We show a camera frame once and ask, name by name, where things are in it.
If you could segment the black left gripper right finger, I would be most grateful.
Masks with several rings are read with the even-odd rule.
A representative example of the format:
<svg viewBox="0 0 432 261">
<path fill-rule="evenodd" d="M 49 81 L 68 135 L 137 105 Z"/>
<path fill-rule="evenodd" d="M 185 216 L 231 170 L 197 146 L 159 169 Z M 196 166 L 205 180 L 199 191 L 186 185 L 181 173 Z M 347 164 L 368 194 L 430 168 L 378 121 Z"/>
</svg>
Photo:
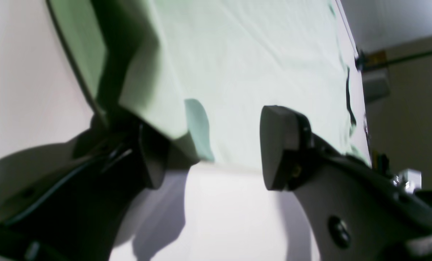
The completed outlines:
<svg viewBox="0 0 432 261">
<path fill-rule="evenodd" d="M 267 190 L 292 191 L 323 261 L 432 261 L 432 208 L 315 135 L 303 114 L 260 117 Z"/>
</svg>

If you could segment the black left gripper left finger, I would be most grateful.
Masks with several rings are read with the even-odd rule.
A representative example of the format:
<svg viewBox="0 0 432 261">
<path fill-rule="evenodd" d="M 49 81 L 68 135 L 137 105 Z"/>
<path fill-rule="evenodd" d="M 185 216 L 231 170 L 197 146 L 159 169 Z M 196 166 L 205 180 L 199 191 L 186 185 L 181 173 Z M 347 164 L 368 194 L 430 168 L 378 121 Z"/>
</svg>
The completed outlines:
<svg viewBox="0 0 432 261">
<path fill-rule="evenodd" d="M 160 188 L 170 141 L 125 114 L 93 116 L 74 159 L 0 205 L 0 256 L 14 261 L 106 261 L 131 201 Z"/>
</svg>

